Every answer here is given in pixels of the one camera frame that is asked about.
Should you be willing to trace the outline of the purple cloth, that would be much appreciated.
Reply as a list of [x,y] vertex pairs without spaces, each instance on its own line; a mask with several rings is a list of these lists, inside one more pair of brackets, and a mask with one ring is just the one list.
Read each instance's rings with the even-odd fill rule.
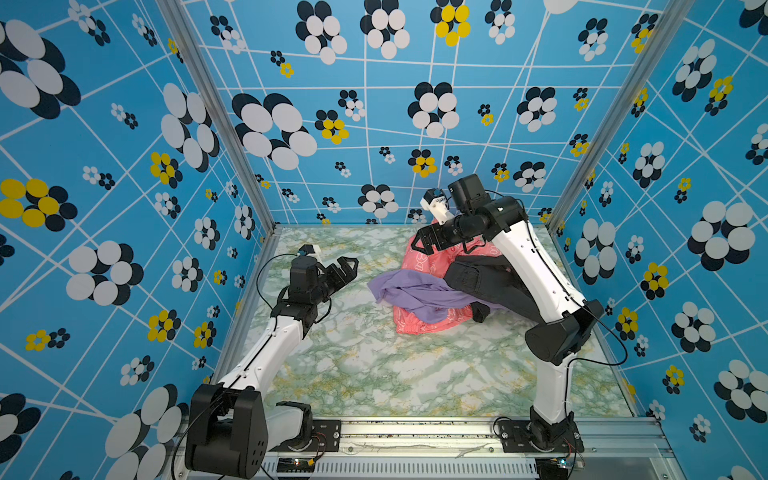
[[368,283],[376,302],[387,302],[414,314],[426,324],[437,324],[449,312],[478,303],[490,310],[505,306],[451,288],[442,278],[409,269],[383,273]]

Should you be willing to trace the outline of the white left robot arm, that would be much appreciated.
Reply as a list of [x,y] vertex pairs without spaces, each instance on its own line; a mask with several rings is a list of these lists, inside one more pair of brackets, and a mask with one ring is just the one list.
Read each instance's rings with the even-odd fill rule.
[[262,337],[220,381],[203,384],[192,396],[190,419],[176,448],[188,471],[250,479],[266,454],[280,445],[311,444],[310,405],[279,403],[266,414],[263,396],[286,359],[321,321],[320,304],[352,283],[359,262],[341,256],[324,265],[314,254],[292,259],[289,283],[277,297]]

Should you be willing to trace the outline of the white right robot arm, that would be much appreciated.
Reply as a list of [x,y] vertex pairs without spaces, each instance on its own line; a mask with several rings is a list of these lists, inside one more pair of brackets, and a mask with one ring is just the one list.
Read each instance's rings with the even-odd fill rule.
[[429,189],[421,205],[434,217],[411,243],[425,255],[477,237],[492,244],[519,278],[497,287],[496,303],[534,321],[525,333],[537,359],[537,384],[530,411],[529,438],[536,449],[552,451],[570,433],[575,420],[569,406],[571,366],[603,314],[599,301],[587,300],[557,268],[533,227],[522,202],[491,196],[475,174],[448,189]]

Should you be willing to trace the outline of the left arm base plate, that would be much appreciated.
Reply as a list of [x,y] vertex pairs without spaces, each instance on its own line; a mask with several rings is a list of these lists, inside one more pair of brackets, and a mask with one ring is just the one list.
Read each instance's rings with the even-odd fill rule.
[[342,437],[342,421],[339,419],[319,419],[312,423],[311,432],[306,440],[298,443],[285,441],[274,448],[278,452],[338,452]]

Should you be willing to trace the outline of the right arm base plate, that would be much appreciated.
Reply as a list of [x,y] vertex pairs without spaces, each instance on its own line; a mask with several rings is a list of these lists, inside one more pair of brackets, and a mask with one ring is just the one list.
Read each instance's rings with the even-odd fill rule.
[[572,419],[550,425],[540,420],[513,420],[499,417],[491,431],[504,453],[565,455],[583,453],[582,436]]

